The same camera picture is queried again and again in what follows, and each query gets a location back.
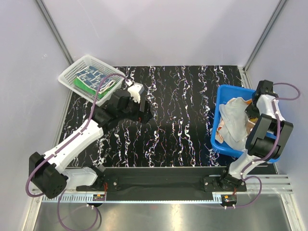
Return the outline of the blue white patterned towel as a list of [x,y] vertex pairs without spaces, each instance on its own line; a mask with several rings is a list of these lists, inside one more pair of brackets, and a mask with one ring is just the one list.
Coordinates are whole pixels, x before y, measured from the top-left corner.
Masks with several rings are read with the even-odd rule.
[[93,66],[87,66],[84,69],[76,73],[76,78],[80,79],[83,83],[88,85],[93,90],[98,90],[100,82],[106,77],[105,74],[100,72],[97,68]]

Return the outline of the green microfiber towel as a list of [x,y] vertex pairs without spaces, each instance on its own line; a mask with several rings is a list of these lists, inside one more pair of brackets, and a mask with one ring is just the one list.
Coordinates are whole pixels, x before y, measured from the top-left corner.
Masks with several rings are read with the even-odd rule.
[[[76,78],[73,81],[74,85],[79,87],[80,89],[84,90],[85,92],[89,93],[90,95],[95,96],[96,94],[96,90],[93,90],[92,88],[90,88],[88,85],[86,85],[85,83],[83,83],[80,79]],[[98,99],[103,98],[116,84],[117,82],[115,80],[111,80],[110,78],[108,78],[103,85],[101,86],[101,90],[97,96]]]

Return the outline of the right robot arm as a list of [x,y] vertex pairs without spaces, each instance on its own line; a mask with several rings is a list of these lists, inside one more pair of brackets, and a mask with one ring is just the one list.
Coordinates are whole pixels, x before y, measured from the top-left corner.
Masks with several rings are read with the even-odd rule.
[[248,91],[252,102],[244,109],[245,116],[256,116],[257,122],[245,142],[245,151],[221,172],[217,185],[224,191],[239,188],[246,175],[265,162],[277,161],[293,131],[294,125],[280,114],[279,97],[273,82],[262,80],[256,91]]

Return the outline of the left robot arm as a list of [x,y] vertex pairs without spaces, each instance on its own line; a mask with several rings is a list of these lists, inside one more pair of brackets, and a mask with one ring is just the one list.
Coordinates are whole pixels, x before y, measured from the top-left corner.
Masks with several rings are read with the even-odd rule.
[[146,124],[152,117],[142,84],[115,90],[104,104],[94,106],[89,119],[67,139],[44,154],[35,152],[30,156],[27,182],[32,182],[49,199],[65,189],[79,186],[100,190],[104,184],[101,167],[67,169],[67,166],[90,144],[117,127],[120,121],[129,119]]

